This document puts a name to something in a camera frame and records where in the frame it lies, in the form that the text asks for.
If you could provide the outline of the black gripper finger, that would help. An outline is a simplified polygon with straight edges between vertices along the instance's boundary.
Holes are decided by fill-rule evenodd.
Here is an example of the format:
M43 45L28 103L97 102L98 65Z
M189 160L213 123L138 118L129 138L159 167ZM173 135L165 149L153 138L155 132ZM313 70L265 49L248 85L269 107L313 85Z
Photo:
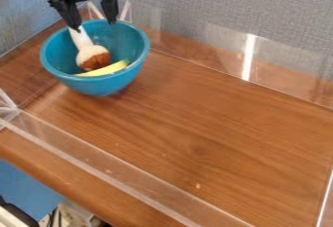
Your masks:
M105 11L109 23L115 23L119 15L119 1L118 0L102 0L102 8Z
M82 25L82 17L75 3L67 0L56 0L54 2L54 7L58 10L69 27L73 30L79 31L79 27Z

